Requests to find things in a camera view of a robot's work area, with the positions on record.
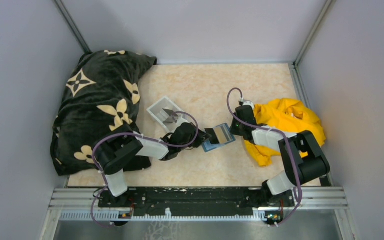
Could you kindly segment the blue leather card holder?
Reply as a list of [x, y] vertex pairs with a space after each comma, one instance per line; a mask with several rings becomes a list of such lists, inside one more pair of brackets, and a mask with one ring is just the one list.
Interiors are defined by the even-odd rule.
[[202, 145], [205, 153], [236, 141], [235, 137], [231, 134], [227, 123], [223, 123], [212, 128], [206, 128], [205, 133], [210, 135], [210, 138], [205, 140]]

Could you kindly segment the black striped credit card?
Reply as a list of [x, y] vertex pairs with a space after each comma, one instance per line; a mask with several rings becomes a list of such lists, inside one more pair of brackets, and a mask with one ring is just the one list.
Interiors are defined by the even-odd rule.
[[204, 130], [205, 130], [206, 134], [209, 135], [208, 140], [209, 140], [210, 144], [216, 145], [216, 144], [220, 143], [220, 141], [217, 137], [216, 131], [213, 128], [205, 128]]

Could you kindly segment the white plastic card tray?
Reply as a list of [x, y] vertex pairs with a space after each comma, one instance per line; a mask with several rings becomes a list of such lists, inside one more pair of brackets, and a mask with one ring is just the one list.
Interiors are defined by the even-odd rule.
[[176, 128], [180, 127], [183, 123], [190, 123], [184, 114], [175, 113], [182, 111], [183, 110], [167, 96], [162, 97], [147, 109], [151, 117], [159, 123], [167, 133], [173, 133]]

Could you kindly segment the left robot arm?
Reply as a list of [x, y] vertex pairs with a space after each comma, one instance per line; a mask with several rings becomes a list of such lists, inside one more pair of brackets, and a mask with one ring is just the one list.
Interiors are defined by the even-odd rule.
[[140, 165], [141, 159], [169, 161], [183, 150], [198, 148], [211, 138], [210, 133], [187, 122], [178, 126], [173, 133], [159, 139], [146, 137], [133, 131], [129, 125], [123, 125], [116, 129], [114, 134], [109, 134], [97, 142], [91, 156], [103, 174], [105, 186], [111, 193], [111, 202], [118, 207], [124, 207], [130, 200], [124, 171], [130, 164], [142, 170], [148, 165]]

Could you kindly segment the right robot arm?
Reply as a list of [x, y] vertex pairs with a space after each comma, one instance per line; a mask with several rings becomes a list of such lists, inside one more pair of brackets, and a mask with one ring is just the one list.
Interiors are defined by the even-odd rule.
[[250, 105], [244, 104], [235, 109], [230, 132], [254, 146], [280, 153], [284, 171], [262, 184], [261, 199], [267, 206], [275, 206], [281, 200], [282, 193], [330, 172], [330, 164], [313, 133], [309, 130], [286, 132], [258, 125]]

